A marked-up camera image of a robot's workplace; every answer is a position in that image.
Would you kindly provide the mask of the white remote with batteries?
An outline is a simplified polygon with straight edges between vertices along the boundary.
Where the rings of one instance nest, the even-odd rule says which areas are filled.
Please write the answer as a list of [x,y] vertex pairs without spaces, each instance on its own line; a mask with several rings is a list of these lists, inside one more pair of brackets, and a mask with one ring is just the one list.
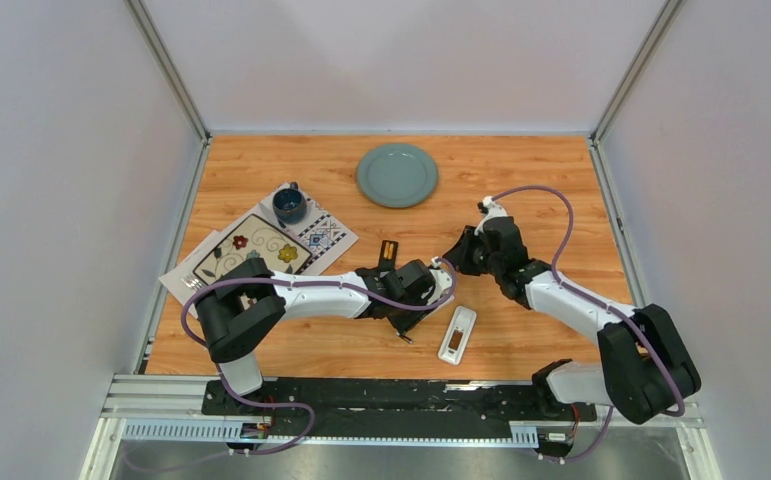
[[477,313],[470,308],[458,306],[454,310],[437,353],[439,360],[450,365],[461,363],[476,320]]

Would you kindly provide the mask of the black remote control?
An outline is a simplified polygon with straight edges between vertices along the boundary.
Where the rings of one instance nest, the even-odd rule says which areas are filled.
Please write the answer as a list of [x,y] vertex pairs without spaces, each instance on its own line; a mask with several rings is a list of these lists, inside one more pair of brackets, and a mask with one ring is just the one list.
[[376,270],[385,274],[396,269],[396,259],[399,243],[393,240],[383,240],[380,247],[379,260]]

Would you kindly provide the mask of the patterned paper placemat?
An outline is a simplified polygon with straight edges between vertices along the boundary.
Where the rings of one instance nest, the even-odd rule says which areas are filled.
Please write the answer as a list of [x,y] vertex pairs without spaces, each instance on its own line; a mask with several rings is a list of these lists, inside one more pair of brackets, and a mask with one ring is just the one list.
[[320,275],[353,246],[358,236],[305,190],[305,216],[282,222],[273,210],[273,194],[221,231],[212,231],[161,284],[183,303],[246,260],[260,258],[270,270]]

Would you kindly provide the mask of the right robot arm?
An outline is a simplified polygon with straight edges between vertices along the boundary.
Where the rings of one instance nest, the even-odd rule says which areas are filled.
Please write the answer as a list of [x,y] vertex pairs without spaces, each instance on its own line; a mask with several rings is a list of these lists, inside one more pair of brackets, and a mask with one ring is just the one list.
[[700,391],[699,372],[666,309],[612,302],[570,281],[529,256],[512,217],[465,227],[443,257],[463,275],[493,276],[504,297],[598,347],[597,363],[560,360],[534,374],[531,404],[540,416],[554,419],[573,403],[588,403],[612,406],[641,425],[679,415],[678,402]]

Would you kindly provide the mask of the grey-green round plate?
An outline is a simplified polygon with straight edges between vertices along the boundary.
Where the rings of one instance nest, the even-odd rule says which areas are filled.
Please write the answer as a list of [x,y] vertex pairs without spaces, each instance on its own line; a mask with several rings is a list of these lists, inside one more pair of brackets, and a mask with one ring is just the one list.
[[366,152],[355,180],[371,202],[392,209],[421,204],[435,191],[439,169],[425,150],[408,143],[387,143]]

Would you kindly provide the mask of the metal fork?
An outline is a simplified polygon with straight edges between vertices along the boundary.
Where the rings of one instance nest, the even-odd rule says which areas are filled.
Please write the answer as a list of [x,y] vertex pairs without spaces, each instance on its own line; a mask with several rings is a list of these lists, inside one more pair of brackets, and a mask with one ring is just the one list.
[[202,281],[193,275],[187,275],[184,277],[183,283],[192,290],[198,290],[203,287]]

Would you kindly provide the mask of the dark blue cup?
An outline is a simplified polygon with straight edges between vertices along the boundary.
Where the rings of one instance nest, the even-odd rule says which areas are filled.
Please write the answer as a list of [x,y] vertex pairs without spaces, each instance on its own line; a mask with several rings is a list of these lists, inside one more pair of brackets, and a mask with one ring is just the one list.
[[285,225],[301,222],[308,209],[306,197],[297,182],[291,182],[287,187],[276,191],[271,206],[277,220]]

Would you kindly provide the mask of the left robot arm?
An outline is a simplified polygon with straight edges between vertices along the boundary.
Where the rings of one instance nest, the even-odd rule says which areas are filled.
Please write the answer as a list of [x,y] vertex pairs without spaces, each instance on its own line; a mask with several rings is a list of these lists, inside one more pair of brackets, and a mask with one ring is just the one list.
[[280,322],[385,319],[405,337],[452,299],[455,284],[454,268],[439,257],[431,264],[413,260],[397,269],[359,268],[337,276],[282,273],[253,259],[197,290],[182,313],[196,313],[202,330],[196,340],[230,386],[230,404],[252,415],[267,398],[255,350]]

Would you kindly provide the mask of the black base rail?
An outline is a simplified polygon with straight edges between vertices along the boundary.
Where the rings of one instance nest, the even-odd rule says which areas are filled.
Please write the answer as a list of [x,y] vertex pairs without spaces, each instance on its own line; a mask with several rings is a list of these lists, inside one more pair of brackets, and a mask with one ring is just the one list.
[[583,414],[531,384],[279,377],[246,399],[210,381],[201,412],[259,416],[271,421],[274,435],[294,436],[310,425],[316,437],[406,439],[498,439],[513,421],[570,423]]

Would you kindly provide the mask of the floral square plate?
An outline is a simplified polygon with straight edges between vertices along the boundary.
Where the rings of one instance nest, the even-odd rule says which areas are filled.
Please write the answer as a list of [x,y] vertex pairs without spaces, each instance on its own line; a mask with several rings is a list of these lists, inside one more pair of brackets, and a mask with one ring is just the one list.
[[250,259],[261,259],[269,270],[300,273],[312,252],[284,230],[250,214],[223,235],[196,263],[192,275],[210,285]]

